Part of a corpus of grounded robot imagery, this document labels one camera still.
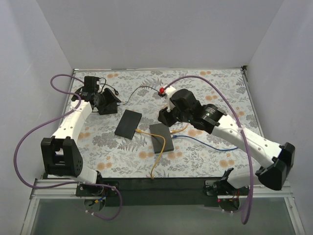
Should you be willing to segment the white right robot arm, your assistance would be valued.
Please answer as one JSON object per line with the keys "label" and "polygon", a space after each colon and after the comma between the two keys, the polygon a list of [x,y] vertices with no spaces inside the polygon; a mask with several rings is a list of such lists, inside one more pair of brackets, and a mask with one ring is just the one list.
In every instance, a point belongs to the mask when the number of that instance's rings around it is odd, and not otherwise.
{"label": "white right robot arm", "polygon": [[189,123],[198,130],[231,143],[260,165],[257,171],[226,170],[221,179],[213,184],[215,191],[231,192],[259,184],[272,190],[281,190],[293,166],[294,145],[289,142],[278,144],[240,127],[230,115],[213,104],[196,105],[185,110],[166,107],[160,110],[158,120],[168,127],[178,121]]}

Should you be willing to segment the black network switch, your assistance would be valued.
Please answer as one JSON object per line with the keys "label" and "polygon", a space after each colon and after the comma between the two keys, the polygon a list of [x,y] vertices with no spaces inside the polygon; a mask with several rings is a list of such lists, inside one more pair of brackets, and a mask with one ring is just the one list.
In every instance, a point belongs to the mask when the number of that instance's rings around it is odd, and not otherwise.
{"label": "black network switch", "polygon": [[114,134],[132,140],[141,118],[141,113],[125,110]]}
{"label": "black network switch", "polygon": [[169,152],[174,150],[171,134],[169,128],[162,124],[152,124],[149,126],[150,133],[152,136],[152,145],[155,154],[159,154],[163,148],[164,139],[165,147],[163,152]]}

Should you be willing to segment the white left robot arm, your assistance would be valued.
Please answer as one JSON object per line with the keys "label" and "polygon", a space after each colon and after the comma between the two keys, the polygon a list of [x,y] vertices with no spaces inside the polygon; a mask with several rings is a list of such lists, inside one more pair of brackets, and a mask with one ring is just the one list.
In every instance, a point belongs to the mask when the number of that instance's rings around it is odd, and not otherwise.
{"label": "white left robot arm", "polygon": [[93,109],[100,115],[117,113],[121,100],[108,88],[103,92],[79,88],[71,99],[70,111],[50,138],[41,142],[45,172],[78,182],[95,184],[98,172],[86,166],[77,147],[77,140]]}

